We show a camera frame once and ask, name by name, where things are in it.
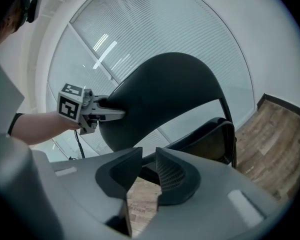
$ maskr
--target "hand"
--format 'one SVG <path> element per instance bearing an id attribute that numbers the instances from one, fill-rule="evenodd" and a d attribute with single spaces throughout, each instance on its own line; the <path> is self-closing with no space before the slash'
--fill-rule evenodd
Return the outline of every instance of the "hand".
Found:
<path id="1" fill-rule="evenodd" d="M 67 130 L 72 130 L 72 131 L 74 131 L 74 130 L 80 129 L 80 126 L 79 126 L 76 122 L 71 121 L 71 120 L 69 120 L 69 119 L 66 119 L 66 118 L 63 117 L 63 116 L 60 116 L 60 115 L 58 115 L 58 116 L 60 117 L 60 120 L 61 120 L 62 124 L 65 126 L 65 128 L 66 128 Z"/>

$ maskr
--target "person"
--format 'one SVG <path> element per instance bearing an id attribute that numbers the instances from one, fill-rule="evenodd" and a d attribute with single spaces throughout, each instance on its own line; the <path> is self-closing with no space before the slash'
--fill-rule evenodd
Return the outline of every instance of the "person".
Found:
<path id="1" fill-rule="evenodd" d="M 29 20 L 29 12 L 34 13 L 30 0 L 15 0 L 0 22 L 0 44 Z M 39 114 L 17 113 L 8 134 L 28 145 L 45 142 L 67 130 L 77 130 L 77 123 L 58 115 L 56 111 Z"/>

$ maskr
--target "window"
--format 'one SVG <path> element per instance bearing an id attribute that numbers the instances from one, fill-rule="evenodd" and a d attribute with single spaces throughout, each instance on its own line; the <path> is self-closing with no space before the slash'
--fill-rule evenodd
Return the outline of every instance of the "window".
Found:
<path id="1" fill-rule="evenodd" d="M 227 26 L 202 0 L 91 0 L 80 11 L 65 29 L 50 67 L 48 84 L 55 98 L 65 82 L 109 95 L 147 59 L 182 52 L 213 71 L 236 127 L 254 111 L 244 56 Z M 162 125 L 137 146 L 150 154 L 223 115 L 219 102 L 210 102 Z M 100 155 L 111 152 L 99 131 L 83 139 Z"/>

